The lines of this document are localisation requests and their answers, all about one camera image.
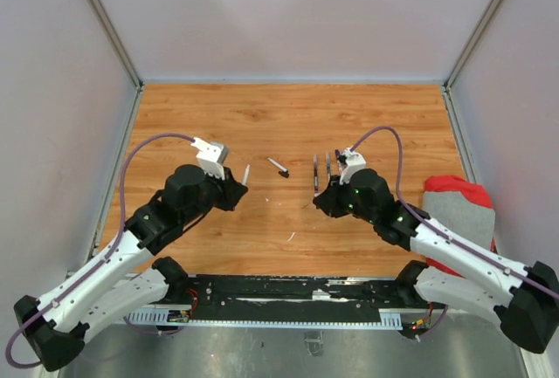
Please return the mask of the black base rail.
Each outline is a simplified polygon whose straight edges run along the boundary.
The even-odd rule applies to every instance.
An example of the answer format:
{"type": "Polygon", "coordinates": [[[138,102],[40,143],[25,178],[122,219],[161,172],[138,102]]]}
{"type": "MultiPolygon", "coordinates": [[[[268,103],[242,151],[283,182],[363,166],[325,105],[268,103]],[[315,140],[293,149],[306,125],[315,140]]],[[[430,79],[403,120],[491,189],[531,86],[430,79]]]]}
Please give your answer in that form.
{"type": "Polygon", "coordinates": [[[429,308],[386,278],[198,275],[183,286],[172,301],[186,305],[198,296],[196,320],[369,323],[380,320],[382,309],[429,308]]]}

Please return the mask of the red and grey cloth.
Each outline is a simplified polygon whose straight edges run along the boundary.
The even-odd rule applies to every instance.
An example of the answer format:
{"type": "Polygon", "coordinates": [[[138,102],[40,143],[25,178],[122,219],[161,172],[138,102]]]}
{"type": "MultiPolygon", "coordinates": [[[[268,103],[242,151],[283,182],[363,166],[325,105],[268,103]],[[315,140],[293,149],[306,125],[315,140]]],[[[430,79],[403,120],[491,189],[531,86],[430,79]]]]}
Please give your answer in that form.
{"type": "Polygon", "coordinates": [[[424,182],[422,209],[448,230],[494,250],[495,212],[481,185],[456,175],[431,176],[424,182]]]}

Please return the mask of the white pen black end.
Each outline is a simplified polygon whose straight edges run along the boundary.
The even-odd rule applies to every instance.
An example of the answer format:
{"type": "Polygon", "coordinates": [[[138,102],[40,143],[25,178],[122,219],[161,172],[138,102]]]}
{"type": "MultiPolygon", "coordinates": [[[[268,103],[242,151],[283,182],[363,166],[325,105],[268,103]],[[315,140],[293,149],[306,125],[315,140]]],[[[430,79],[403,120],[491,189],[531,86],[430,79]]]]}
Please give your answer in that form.
{"type": "Polygon", "coordinates": [[[279,163],[278,163],[277,161],[275,161],[273,158],[267,157],[267,160],[268,160],[271,164],[273,164],[279,171],[281,171],[281,172],[287,171],[287,169],[286,169],[284,166],[282,166],[281,164],[279,164],[279,163]]]}

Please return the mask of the blue gel pen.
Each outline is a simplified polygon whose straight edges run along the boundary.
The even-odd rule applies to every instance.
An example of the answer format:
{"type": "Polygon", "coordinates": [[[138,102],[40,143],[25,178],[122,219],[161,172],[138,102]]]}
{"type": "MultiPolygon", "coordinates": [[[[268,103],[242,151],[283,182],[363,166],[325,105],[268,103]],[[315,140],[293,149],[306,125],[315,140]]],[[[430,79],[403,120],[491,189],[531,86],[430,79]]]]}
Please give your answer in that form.
{"type": "Polygon", "coordinates": [[[326,163],[326,177],[327,177],[327,186],[328,186],[332,176],[331,158],[329,152],[325,153],[325,163],[326,163]]]}

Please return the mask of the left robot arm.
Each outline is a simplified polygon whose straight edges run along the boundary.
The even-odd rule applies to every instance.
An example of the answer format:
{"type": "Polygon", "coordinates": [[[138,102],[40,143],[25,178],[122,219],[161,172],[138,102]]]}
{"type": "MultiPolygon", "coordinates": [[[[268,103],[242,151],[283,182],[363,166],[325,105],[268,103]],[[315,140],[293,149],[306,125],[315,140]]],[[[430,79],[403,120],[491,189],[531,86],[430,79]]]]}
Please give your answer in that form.
{"type": "Polygon", "coordinates": [[[86,343],[117,318],[160,299],[171,305],[181,302],[187,283],[180,278],[182,267],[172,258],[157,260],[125,284],[120,281],[211,210],[235,210],[247,191],[227,167],[215,173],[191,164],[177,168],[94,258],[49,292],[24,295],[15,303],[15,335],[24,336],[38,365],[53,372],[71,363],[86,343]]]}

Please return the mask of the white thin pen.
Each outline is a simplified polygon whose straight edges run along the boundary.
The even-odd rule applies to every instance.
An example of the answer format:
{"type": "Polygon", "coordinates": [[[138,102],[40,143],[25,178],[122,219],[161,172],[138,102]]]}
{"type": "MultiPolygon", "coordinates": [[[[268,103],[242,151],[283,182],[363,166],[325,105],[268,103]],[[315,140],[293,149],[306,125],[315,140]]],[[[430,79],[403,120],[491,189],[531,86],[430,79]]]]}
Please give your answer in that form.
{"type": "Polygon", "coordinates": [[[246,167],[245,167],[245,172],[244,172],[243,179],[242,179],[242,184],[244,186],[246,186],[247,183],[248,183],[248,177],[249,177],[250,171],[251,171],[251,164],[247,164],[246,167]]]}

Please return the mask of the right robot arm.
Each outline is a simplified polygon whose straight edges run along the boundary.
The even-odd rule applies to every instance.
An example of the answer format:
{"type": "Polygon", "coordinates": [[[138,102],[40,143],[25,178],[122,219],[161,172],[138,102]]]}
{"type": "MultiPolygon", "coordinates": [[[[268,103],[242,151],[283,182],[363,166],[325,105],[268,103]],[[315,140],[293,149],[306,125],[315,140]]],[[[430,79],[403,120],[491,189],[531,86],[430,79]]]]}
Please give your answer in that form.
{"type": "Polygon", "coordinates": [[[348,182],[335,175],[314,197],[332,218],[354,216],[372,225],[385,242],[442,264],[410,264],[411,278],[396,286],[397,301],[414,308],[443,304],[493,324],[518,347],[543,353],[558,329],[558,277],[550,266],[531,266],[491,252],[449,230],[428,213],[394,197],[370,168],[348,182]]]}

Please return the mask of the aluminium frame rail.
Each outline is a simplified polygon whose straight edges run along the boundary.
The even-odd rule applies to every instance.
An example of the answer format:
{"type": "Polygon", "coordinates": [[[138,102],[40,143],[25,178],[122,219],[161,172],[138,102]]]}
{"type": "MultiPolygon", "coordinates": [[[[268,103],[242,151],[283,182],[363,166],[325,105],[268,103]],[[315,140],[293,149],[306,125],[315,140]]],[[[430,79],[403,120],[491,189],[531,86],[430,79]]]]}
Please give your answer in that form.
{"type": "Polygon", "coordinates": [[[273,276],[190,276],[170,261],[100,289],[79,289],[52,303],[34,345],[49,371],[72,362],[85,345],[118,321],[176,333],[186,326],[395,330],[424,338],[433,312],[449,307],[495,324],[518,347],[544,351],[556,321],[554,306],[524,279],[491,273],[478,285],[423,263],[408,265],[394,280],[273,276]]]}

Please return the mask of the purple gel pen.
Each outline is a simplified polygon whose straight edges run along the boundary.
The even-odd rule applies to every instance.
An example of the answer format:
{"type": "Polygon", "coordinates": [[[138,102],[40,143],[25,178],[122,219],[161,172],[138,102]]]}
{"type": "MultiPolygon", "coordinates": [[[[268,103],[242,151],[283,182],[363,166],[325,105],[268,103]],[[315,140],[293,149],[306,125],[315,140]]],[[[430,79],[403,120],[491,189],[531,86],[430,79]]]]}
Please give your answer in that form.
{"type": "Polygon", "coordinates": [[[314,179],[314,196],[319,195],[319,176],[318,176],[318,157],[313,155],[313,179],[314,179]]]}

